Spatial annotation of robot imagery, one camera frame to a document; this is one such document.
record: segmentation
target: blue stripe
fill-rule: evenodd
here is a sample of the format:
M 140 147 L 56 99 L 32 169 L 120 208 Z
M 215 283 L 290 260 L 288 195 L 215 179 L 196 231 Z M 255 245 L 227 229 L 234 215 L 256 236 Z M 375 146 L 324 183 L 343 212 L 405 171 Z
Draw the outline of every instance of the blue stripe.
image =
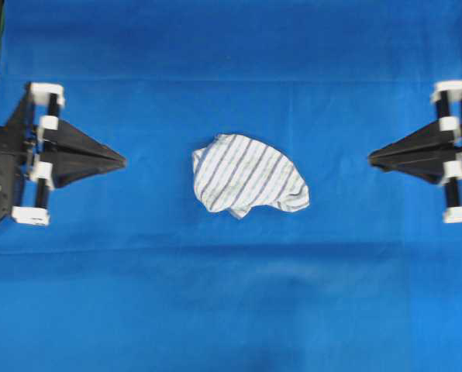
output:
M 278 164 L 279 162 L 281 161 L 281 159 L 284 157 L 283 154 L 281 154 L 278 158 L 278 160 L 276 160 L 276 164 L 272 167 L 272 170 L 271 172 L 269 173 L 269 175 L 267 176 L 267 180 L 265 180 L 264 184 L 262 185 L 262 188 L 260 189 L 259 193 L 257 194 L 257 196 L 255 197 L 254 200 L 252 200 L 248 205 L 252 205 L 261 195 L 262 193 L 264 192 L 265 188 L 267 187 L 267 185 L 269 184 L 269 181 L 271 180 L 271 177 L 272 175 L 274 174 L 274 172 L 276 171 L 276 168 L 278 167 Z
M 250 148 L 250 145 L 252 144 L 253 140 L 250 140 L 248 142 L 248 145 L 247 145 L 247 148 L 245 149 L 245 151 L 243 151 L 243 155 L 241 156 L 241 158 L 238 160 L 238 163 L 236 163 L 234 169 L 233 169 L 233 172 L 231 173 L 231 176 L 229 177 L 229 180 L 226 182 L 226 184 L 224 185 L 224 187 L 222 188 L 221 192 L 219 192 L 219 194 L 217 195 L 217 197 L 214 199 L 214 202 L 210 205 L 210 209 L 212 210 L 214 208 L 214 205 L 216 204 L 216 202 L 219 200 L 219 198 L 221 197 L 222 193 L 226 190 L 226 188 L 229 186 L 229 183 L 231 182 L 231 180 L 233 179 L 235 173 L 236 173 L 236 170 L 238 169 L 238 167 L 240 166 L 241 162 L 243 161 L 245 155 L 247 155 L 248 153 L 248 149 Z
M 269 148 L 268 146 L 265 146 L 264 151 L 262 152 L 262 154 L 261 154 L 260 157 L 259 157 L 259 160 L 257 161 L 257 164 L 255 164 L 255 167 L 253 167 L 252 171 L 251 171 L 250 174 L 248 175 L 247 180 L 245 181 L 245 183 L 244 183 L 243 186 L 241 187 L 240 191 L 238 192 L 238 194 L 237 194 L 236 197 L 234 198 L 233 203 L 231 203 L 231 206 L 233 206 L 233 205 L 240 199 L 241 193 L 243 192 L 243 190 L 244 190 L 245 187 L 247 186 L 248 182 L 249 182 L 250 179 L 252 178 L 253 174 L 254 174 L 255 171 L 257 170 L 257 167 L 259 166 L 260 162 L 261 162 L 262 159 L 264 158 L 264 154 L 266 153 L 266 151 L 267 151 L 268 148 Z
M 286 185 L 288 184 L 288 181 L 290 181 L 290 177 L 291 177 L 291 174 L 293 173 L 293 170 L 295 169 L 295 166 L 292 164 L 291 165 L 291 170 L 290 170 L 290 174 L 288 175 L 288 177 L 286 178 L 286 181 L 284 182 L 283 184 L 283 187 L 281 188 L 281 190 L 278 192 L 278 196 L 276 196 L 276 198 L 274 198 L 274 200 L 278 200 L 280 195 L 283 193 L 284 189 L 286 188 Z
M 237 135 L 235 134 L 233 136 L 233 139 L 231 139 L 231 142 L 229 143 L 229 145 L 227 146 L 226 148 L 226 151 L 224 151 L 224 154 L 221 156 L 221 158 L 219 159 L 219 162 L 217 163 L 217 165 L 215 166 L 214 168 L 214 171 L 212 172 L 212 176 L 210 176 L 210 179 L 209 181 L 207 182 L 207 184 L 204 186 L 204 188 L 202 189 L 202 192 L 200 193 L 200 200 L 202 200 L 203 198 L 203 195 L 205 193 L 205 190 L 207 190 L 207 187 L 210 185 L 210 183 L 212 182 L 212 180 L 214 179 L 215 177 L 215 174 L 217 173 L 217 170 L 219 169 L 219 167 L 221 166 L 221 163 L 222 161 L 224 160 L 224 158 L 226 157 L 226 155 L 228 154 L 229 150 L 231 149 L 231 146 L 233 145 L 235 139 L 237 138 Z

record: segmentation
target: blue backdrop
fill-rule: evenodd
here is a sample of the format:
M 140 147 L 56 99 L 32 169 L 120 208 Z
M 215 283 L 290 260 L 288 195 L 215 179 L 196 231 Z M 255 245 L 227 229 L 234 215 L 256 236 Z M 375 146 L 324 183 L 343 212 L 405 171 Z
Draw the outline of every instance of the blue backdrop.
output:
M 129 166 L 0 226 L 0 371 L 462 371 L 462 224 L 366 160 L 455 78 L 462 1 L 8 0 L 0 123 L 61 83 Z M 311 207 L 207 213 L 217 133 L 286 153 Z

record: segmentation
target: white clamp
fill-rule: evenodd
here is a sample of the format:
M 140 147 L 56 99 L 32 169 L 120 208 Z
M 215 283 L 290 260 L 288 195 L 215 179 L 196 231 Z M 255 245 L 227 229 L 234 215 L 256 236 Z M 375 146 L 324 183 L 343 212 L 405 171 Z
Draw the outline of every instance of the white clamp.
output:
M 46 106 L 49 103 L 50 95 L 57 95 L 57 104 L 60 107 L 66 105 L 64 98 L 64 87 L 58 84 L 31 83 L 29 91 L 33 96 L 33 102 L 36 105 Z
M 27 225 L 48 226 L 50 224 L 50 215 L 44 208 L 13 207 L 12 218 L 17 223 Z
M 460 120 L 456 116 L 444 116 L 440 118 L 440 131 L 453 130 L 455 135 L 455 142 L 462 137 L 462 130 L 460 128 Z
M 47 186 L 52 191 L 53 189 L 55 189 L 55 187 L 53 186 L 52 168 L 52 163 L 40 161 L 40 155 L 35 155 L 35 159 L 33 161 L 33 169 L 29 174 L 29 180 L 33 182 L 38 182 L 40 178 L 47 180 Z
M 43 132 L 45 129 L 58 130 L 59 129 L 59 118 L 51 115 L 43 115 L 40 118 L 40 124 L 36 130 L 36 137 L 38 142 L 43 142 Z
M 442 91 L 448 92 L 448 100 L 450 103 L 460 101 L 462 99 L 462 80 L 440 81 L 434 84 L 434 92 L 433 95 L 431 95 L 432 103 L 440 100 L 440 93 Z
M 449 180 L 450 178 L 456 178 L 457 180 L 462 180 L 462 156 L 457 154 L 457 159 L 452 161 L 445 161 L 443 163 L 444 168 L 444 180 Z
M 462 207 L 448 208 L 443 213 L 443 221 L 445 223 L 458 223 L 462 222 Z

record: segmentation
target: black metal frame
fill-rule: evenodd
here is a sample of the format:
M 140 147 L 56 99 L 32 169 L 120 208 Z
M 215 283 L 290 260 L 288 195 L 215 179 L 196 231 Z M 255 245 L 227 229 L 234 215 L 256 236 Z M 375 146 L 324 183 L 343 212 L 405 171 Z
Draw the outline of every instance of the black metal frame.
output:
M 440 129 L 440 118 L 450 116 L 448 91 L 440 91 L 436 97 L 437 120 L 416 132 L 392 143 L 369 156 L 369 162 L 383 171 L 399 171 L 419 177 L 431 184 L 443 181 L 443 164 L 462 158 L 462 145 L 458 146 L 452 130 Z M 460 100 L 460 129 L 462 133 L 462 99 Z M 447 208 L 460 206 L 458 180 L 450 177 L 444 182 Z
M 2 14 L 3 1 L 0 0 L 0 35 Z M 56 118 L 57 129 L 42 128 L 43 135 L 38 138 L 32 86 L 26 85 L 18 107 L 5 126 L 0 126 L 0 221 L 21 205 L 25 181 L 36 159 L 52 165 L 50 179 L 36 179 L 35 208 L 40 209 L 47 209 L 50 183 L 54 188 L 62 188 L 126 165 L 121 155 L 61 120 L 59 97 L 53 92 L 47 93 L 47 115 Z

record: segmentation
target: white striped towel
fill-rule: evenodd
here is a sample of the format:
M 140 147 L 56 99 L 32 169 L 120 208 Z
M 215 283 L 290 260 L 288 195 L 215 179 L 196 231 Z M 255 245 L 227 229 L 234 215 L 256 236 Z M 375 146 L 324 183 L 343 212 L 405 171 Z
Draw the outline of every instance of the white striped towel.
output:
M 241 219 L 256 205 L 297 212 L 310 204 L 309 187 L 285 155 L 239 134 L 220 134 L 194 151 L 193 173 L 195 195 L 209 212 Z

